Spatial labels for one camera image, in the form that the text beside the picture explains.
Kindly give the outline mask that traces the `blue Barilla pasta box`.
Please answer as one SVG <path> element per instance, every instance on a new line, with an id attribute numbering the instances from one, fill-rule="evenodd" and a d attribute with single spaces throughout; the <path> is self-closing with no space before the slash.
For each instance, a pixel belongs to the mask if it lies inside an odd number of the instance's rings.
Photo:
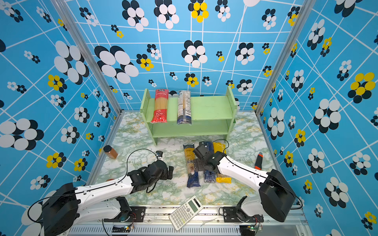
<path id="1" fill-rule="evenodd" d="M 203 144 L 210 153 L 214 153 L 213 143 L 210 141 L 203 141 L 199 142 L 199 144 Z M 211 172 L 207 169 L 204 169 L 204 182 L 205 183 L 215 183 L 216 182 L 216 173 Z"/>

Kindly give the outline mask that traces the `yellow blue spaghetti bag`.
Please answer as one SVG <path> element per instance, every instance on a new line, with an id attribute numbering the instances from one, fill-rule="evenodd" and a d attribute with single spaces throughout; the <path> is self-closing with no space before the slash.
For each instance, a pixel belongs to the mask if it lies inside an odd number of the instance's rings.
<path id="1" fill-rule="evenodd" d="M 194 144 L 183 145 L 188 172 L 187 188 L 200 187 L 198 172 L 195 170 Z"/>

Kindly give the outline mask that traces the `clear grey spaghetti bag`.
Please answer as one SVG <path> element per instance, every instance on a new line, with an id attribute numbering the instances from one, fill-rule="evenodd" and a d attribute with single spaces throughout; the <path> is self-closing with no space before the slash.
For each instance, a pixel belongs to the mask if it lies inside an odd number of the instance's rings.
<path id="1" fill-rule="evenodd" d="M 192 124 L 191 92 L 182 90 L 178 97 L 177 124 Z"/>

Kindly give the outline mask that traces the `red spaghetti bag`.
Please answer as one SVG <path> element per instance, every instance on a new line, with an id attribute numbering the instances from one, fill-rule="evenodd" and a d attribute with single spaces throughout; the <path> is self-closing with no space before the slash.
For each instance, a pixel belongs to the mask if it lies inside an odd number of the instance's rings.
<path id="1" fill-rule="evenodd" d="M 155 94 L 154 115 L 151 123 L 166 123 L 169 90 L 157 89 Z"/>

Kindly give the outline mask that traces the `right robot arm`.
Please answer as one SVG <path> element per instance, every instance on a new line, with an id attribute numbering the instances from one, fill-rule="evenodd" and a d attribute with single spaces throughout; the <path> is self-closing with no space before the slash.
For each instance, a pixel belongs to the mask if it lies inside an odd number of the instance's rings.
<path id="1" fill-rule="evenodd" d="M 203 144 L 193 153 L 206 170 L 234 178 L 258 193 L 255 197 L 243 197 L 236 205 L 235 214 L 241 222 L 248 222 L 257 215 L 285 222 L 297 196 L 281 172 L 246 166 L 223 152 L 211 153 Z"/>

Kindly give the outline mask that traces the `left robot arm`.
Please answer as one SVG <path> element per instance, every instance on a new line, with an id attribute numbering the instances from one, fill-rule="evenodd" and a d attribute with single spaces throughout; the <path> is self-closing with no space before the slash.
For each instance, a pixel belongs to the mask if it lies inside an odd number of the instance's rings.
<path id="1" fill-rule="evenodd" d="M 129 211 L 126 195 L 155 187 L 160 180 L 172 179 L 173 170 L 162 160 L 156 160 L 108 182 L 80 187 L 67 183 L 53 195 L 33 203 L 26 215 L 46 236 L 61 235 L 86 221 L 114 219 Z"/>

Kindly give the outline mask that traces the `green wooden shelf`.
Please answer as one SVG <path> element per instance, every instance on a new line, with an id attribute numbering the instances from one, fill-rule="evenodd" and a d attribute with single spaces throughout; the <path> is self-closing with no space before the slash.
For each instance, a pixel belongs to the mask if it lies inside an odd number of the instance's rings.
<path id="1" fill-rule="evenodd" d="M 236 120 L 237 103 L 232 89 L 222 96 L 195 96 L 191 98 L 192 124 L 177 124 L 178 97 L 169 97 L 166 123 L 151 123 L 155 100 L 145 89 L 140 107 L 143 121 L 153 143 L 158 138 L 222 135 L 227 139 Z"/>

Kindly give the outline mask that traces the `spice jar black lid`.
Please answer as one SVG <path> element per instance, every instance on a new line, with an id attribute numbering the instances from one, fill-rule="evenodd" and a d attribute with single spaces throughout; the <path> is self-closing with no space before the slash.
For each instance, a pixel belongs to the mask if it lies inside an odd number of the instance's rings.
<path id="1" fill-rule="evenodd" d="M 118 157 L 118 153 L 116 150 L 111 147 L 110 145 L 106 145 L 103 147 L 104 153 L 111 159 L 116 159 Z"/>

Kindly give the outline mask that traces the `red black marker pen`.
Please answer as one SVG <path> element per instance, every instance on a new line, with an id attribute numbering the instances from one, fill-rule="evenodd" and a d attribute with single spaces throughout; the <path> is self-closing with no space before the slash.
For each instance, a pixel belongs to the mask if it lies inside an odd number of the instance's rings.
<path id="1" fill-rule="evenodd" d="M 255 169 L 262 170 L 263 153 L 259 152 L 255 162 Z"/>

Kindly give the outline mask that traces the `white scientific calculator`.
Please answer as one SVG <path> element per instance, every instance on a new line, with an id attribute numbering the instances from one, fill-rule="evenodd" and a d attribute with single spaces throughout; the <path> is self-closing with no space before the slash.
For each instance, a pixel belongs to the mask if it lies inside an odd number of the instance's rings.
<path id="1" fill-rule="evenodd" d="M 192 196 L 184 204 L 175 209 L 169 215 L 174 229 L 181 230 L 188 222 L 190 222 L 201 210 L 203 209 L 202 203 L 196 196 Z"/>

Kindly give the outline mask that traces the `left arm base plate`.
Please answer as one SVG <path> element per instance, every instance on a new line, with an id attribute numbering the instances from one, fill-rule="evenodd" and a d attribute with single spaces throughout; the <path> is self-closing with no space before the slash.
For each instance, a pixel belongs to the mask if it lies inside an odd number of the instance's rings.
<path id="1" fill-rule="evenodd" d="M 104 222 L 116 222 L 116 223 L 133 223 L 143 222 L 146 213 L 145 206 L 131 206 L 130 210 L 122 210 L 113 219 L 104 219 Z"/>

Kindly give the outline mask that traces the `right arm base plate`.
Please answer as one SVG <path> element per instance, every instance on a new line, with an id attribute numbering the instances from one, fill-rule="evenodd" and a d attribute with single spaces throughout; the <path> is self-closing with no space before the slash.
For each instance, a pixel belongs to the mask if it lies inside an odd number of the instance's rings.
<path id="1" fill-rule="evenodd" d="M 219 211 L 220 215 L 223 217 L 225 223 L 251 223 L 258 224 L 264 222 L 264 217 L 262 215 L 247 216 L 238 210 L 235 206 L 233 207 L 222 207 Z"/>

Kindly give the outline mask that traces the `aluminium front rail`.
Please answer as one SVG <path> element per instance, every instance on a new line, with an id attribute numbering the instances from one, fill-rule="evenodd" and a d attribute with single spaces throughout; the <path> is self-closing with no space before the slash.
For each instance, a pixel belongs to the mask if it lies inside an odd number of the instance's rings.
<path id="1" fill-rule="evenodd" d="M 230 206 L 205 206 L 185 216 L 180 206 L 135 207 L 127 222 L 95 220 L 79 223 L 64 236 L 311 236 L 301 213 L 290 214 L 280 223 L 271 217 L 256 216 L 240 221 Z"/>

